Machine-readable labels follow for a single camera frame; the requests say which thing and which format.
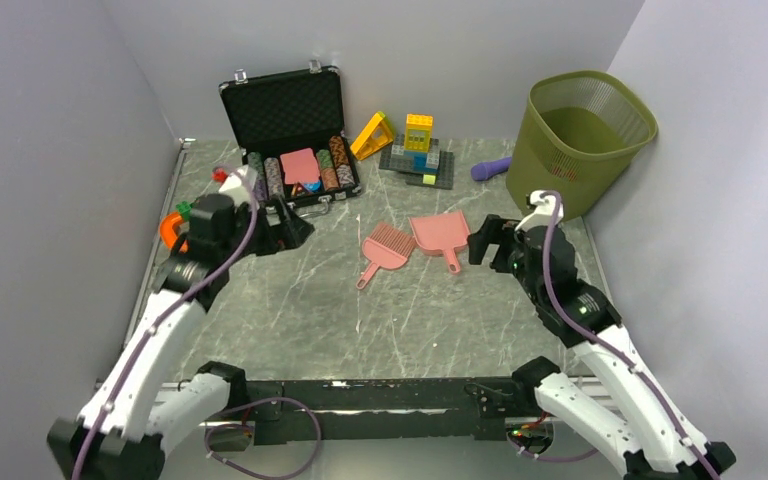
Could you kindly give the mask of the yellow triangular toy block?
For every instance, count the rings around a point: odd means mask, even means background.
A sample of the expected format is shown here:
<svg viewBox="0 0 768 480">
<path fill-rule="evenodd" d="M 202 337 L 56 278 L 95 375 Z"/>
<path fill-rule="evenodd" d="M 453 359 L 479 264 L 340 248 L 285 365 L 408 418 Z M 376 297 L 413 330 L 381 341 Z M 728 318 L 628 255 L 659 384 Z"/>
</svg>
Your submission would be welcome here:
<svg viewBox="0 0 768 480">
<path fill-rule="evenodd" d="M 383 111 L 372 115 L 350 148 L 358 161 L 365 160 L 395 140 L 395 130 Z"/>
</svg>

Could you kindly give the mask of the black poker chip case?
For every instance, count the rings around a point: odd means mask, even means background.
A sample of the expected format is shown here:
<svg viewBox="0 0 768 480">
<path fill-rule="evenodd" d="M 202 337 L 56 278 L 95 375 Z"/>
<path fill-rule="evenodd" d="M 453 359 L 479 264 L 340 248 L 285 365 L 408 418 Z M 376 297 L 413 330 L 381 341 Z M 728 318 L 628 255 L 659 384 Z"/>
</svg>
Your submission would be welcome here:
<svg viewBox="0 0 768 480">
<path fill-rule="evenodd" d="M 256 77 L 238 70 L 232 80 L 218 86 L 218 92 L 242 162 L 247 164 L 253 153 L 258 154 L 261 172 L 267 175 L 267 160 L 275 160 L 281 180 L 263 181 L 267 196 L 275 196 L 281 188 L 289 205 L 300 210 L 328 208 L 362 194 L 357 161 L 345 135 L 338 67 L 312 60 L 305 69 Z M 326 181 L 318 177 L 318 188 L 286 181 L 280 156 L 304 149 L 310 149 L 313 156 L 322 150 L 330 155 L 334 176 Z"/>
</svg>

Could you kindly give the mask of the toy brick tower on baseplate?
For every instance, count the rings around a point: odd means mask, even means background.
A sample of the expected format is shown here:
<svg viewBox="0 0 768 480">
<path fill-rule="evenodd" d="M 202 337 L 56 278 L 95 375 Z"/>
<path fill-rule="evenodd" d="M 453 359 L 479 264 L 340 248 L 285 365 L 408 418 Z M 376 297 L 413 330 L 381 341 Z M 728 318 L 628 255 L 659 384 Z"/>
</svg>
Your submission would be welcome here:
<svg viewBox="0 0 768 480">
<path fill-rule="evenodd" d="M 405 130 L 381 151 L 378 167 L 404 176 L 413 186 L 452 190 L 454 154 L 433 136 L 434 117 L 410 113 Z"/>
</svg>

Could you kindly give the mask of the green mesh waste bin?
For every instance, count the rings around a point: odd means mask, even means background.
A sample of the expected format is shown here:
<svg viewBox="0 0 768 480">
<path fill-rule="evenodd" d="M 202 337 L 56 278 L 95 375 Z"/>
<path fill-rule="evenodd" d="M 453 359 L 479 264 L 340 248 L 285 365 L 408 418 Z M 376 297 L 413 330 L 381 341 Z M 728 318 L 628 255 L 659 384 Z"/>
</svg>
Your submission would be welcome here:
<svg viewBox="0 0 768 480">
<path fill-rule="evenodd" d="M 527 96 L 505 176 L 518 209 L 554 190 L 564 218 L 586 214 L 658 133 L 654 114 L 616 77 L 581 70 L 545 78 Z"/>
</svg>

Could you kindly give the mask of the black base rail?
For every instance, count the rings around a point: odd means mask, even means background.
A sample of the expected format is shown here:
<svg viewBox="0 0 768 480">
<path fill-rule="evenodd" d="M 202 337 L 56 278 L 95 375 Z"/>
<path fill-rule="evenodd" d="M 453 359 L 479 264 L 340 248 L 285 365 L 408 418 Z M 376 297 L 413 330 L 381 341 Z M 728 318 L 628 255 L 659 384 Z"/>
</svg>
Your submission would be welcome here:
<svg viewBox="0 0 768 480">
<path fill-rule="evenodd" d="M 504 376 L 250 381 L 247 388 L 258 406 L 236 402 L 207 423 L 245 423 L 257 445 L 316 438 L 496 441 L 541 415 Z"/>
</svg>

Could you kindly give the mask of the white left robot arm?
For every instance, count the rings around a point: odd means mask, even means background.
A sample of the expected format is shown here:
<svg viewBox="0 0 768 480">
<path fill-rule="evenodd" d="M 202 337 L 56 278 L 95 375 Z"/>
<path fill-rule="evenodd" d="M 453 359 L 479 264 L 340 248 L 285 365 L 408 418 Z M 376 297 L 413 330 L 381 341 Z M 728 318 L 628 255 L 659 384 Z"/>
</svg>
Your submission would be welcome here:
<svg viewBox="0 0 768 480">
<path fill-rule="evenodd" d="M 67 479 L 157 479 L 172 450 L 209 417 L 239 417 L 252 402 L 244 369 L 209 361 L 158 404 L 165 375 L 190 333 L 249 256 L 301 247 L 314 226 L 282 199 L 260 206 L 209 194 L 193 202 L 185 231 L 158 268 L 142 319 L 108 377 L 47 444 Z"/>
</svg>

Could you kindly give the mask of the purple cylindrical toy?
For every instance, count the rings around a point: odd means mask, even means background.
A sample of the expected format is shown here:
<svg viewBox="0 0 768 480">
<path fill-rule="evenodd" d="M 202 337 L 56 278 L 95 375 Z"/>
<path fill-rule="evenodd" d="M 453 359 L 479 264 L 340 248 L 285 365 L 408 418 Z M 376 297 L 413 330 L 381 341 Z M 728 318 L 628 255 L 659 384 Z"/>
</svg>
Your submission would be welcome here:
<svg viewBox="0 0 768 480">
<path fill-rule="evenodd" d="M 470 169 L 470 176 L 476 182 L 487 181 L 497 175 L 506 173 L 510 168 L 511 162 L 512 158 L 510 156 L 479 162 Z"/>
</svg>

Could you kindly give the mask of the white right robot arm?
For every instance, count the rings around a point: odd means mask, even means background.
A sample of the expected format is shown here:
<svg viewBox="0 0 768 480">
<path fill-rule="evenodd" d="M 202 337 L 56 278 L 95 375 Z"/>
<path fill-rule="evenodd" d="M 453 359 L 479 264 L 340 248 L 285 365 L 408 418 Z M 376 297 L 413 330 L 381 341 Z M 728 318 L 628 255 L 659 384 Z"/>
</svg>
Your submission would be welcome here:
<svg viewBox="0 0 768 480">
<path fill-rule="evenodd" d="M 503 397 L 522 414 L 555 416 L 603 455 L 624 479 L 717 479 L 737 460 L 723 441 L 708 439 L 653 378 L 607 296 L 579 276 L 575 249 L 560 229 L 516 228 L 514 219 L 486 216 L 468 237 L 469 262 L 489 246 L 492 270 L 511 274 L 538 318 L 600 381 L 616 408 L 585 393 L 544 356 L 518 367 Z"/>
</svg>

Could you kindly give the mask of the pink dustpan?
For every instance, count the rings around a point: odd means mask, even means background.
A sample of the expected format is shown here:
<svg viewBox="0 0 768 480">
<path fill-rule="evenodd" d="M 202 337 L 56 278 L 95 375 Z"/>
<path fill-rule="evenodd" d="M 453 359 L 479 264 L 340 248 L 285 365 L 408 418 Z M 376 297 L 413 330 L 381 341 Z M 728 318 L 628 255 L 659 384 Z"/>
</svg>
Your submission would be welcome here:
<svg viewBox="0 0 768 480">
<path fill-rule="evenodd" d="M 467 248 L 470 234 L 461 210 L 411 217 L 409 224 L 418 248 L 425 255 L 442 257 L 450 274 L 461 272 L 457 254 Z"/>
</svg>

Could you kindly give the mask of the orange horseshoe toy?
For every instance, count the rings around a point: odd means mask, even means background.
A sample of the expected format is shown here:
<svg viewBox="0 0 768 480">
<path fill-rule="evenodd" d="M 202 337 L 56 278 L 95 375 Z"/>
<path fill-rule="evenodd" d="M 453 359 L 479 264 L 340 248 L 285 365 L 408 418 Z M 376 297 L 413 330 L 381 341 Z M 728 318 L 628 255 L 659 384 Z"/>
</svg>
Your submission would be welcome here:
<svg viewBox="0 0 768 480">
<path fill-rule="evenodd" d="M 172 250 L 180 235 L 187 230 L 188 221 L 178 211 L 173 211 L 160 221 L 158 235 L 161 243 Z"/>
</svg>

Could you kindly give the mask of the pink hand brush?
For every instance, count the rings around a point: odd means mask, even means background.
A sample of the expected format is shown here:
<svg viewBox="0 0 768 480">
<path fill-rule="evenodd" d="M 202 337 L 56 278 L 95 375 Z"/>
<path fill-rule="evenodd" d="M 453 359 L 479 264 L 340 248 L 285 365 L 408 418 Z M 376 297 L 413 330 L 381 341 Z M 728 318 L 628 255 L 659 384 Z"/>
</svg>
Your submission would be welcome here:
<svg viewBox="0 0 768 480">
<path fill-rule="evenodd" d="M 417 244 L 415 238 L 386 222 L 379 222 L 361 244 L 368 265 L 356 282 L 364 289 L 379 269 L 396 270 L 409 260 Z"/>
</svg>

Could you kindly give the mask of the green blue toy bricks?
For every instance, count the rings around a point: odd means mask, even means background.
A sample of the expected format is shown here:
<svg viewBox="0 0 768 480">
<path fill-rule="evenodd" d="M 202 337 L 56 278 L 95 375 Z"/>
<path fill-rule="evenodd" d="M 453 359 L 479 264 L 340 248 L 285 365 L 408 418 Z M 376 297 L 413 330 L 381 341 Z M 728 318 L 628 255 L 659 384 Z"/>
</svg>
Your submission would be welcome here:
<svg viewBox="0 0 768 480">
<path fill-rule="evenodd" d="M 176 212 L 184 222 L 188 222 L 192 210 L 192 202 L 182 201 L 175 205 Z"/>
</svg>

